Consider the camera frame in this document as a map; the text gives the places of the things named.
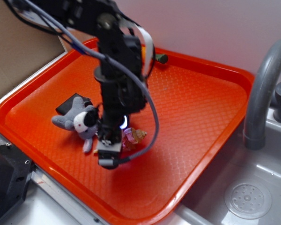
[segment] cardboard box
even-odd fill
[[[57,36],[22,23],[0,0],[0,98],[63,52]]]

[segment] drain cover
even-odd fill
[[[268,189],[254,180],[236,180],[225,192],[228,209],[243,219],[257,219],[264,216],[272,206]]]

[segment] bracket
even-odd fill
[[[11,143],[0,146],[0,221],[24,202],[33,165]]]

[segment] sink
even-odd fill
[[[182,204],[215,225],[280,225],[281,124],[266,121],[266,145],[260,150],[244,147],[243,127],[236,129]]]

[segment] orange tray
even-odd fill
[[[96,40],[86,45],[95,49]],[[0,105],[0,133],[111,224],[152,224],[172,212],[245,115],[251,74],[156,51],[169,57],[148,81],[160,134],[147,154],[115,170],[83,154],[75,132],[51,123],[55,108],[75,92],[101,102],[93,77],[98,60],[71,51]],[[155,129],[149,106],[130,120],[148,133],[142,148]]]

